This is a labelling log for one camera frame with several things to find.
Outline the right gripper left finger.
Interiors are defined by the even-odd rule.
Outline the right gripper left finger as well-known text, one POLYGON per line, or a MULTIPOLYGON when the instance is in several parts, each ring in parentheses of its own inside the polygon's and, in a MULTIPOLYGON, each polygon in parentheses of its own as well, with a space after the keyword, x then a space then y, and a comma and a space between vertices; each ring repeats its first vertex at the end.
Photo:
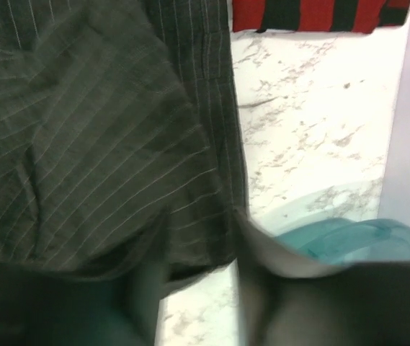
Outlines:
POLYGON ((75 281, 0 265, 0 345, 154 345, 164 266, 75 281))

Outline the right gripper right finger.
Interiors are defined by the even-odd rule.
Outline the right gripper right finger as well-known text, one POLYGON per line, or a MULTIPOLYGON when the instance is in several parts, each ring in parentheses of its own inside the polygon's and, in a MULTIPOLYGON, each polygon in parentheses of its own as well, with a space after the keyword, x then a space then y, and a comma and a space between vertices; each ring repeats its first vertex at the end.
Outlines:
POLYGON ((410 262, 326 265, 233 224, 240 345, 410 345, 410 262))

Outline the dark pinstriped long sleeve shirt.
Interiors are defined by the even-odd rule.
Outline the dark pinstriped long sleeve shirt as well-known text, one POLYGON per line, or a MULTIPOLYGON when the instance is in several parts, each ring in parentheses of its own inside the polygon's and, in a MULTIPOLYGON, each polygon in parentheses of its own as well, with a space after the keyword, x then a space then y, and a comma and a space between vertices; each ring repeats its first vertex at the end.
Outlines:
POLYGON ((247 200, 225 1, 0 1, 0 263, 112 278, 165 229, 179 290, 247 200))

